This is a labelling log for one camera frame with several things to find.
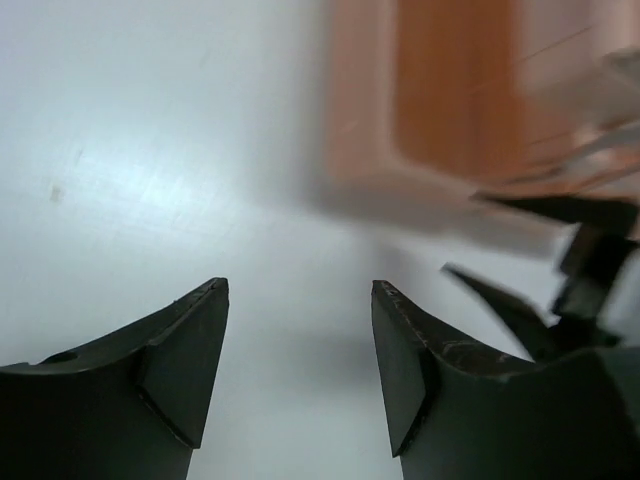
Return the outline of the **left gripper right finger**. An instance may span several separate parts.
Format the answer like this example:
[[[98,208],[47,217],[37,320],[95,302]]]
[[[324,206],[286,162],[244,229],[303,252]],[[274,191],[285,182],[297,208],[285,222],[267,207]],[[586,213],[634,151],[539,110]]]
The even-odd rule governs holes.
[[[391,451],[407,479],[635,479],[639,351],[532,363],[372,284]]]

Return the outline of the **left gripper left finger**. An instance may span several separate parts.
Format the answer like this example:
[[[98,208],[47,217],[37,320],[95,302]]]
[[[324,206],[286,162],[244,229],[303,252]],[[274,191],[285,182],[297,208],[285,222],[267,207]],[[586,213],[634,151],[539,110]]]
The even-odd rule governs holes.
[[[5,479],[183,479],[201,446],[229,311],[211,279],[167,307],[1,370]]]

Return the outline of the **pink plastic tool box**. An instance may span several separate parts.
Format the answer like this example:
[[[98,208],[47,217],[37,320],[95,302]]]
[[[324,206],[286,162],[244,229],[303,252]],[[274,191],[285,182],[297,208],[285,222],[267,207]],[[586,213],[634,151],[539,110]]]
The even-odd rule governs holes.
[[[335,215],[539,255],[494,196],[639,199],[635,1],[332,1],[326,80]]]

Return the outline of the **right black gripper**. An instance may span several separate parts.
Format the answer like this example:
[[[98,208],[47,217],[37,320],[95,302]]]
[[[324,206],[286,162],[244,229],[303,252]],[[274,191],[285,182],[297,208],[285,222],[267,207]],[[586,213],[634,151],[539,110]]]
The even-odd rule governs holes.
[[[635,229],[639,205],[620,198],[577,195],[512,197],[474,194],[474,200],[528,212],[566,224],[582,224],[565,250],[559,271],[565,281],[547,328],[524,298],[455,264],[442,271],[481,298],[537,362],[590,347],[615,347],[622,336],[601,325],[602,312],[627,260],[639,242],[624,235]]]

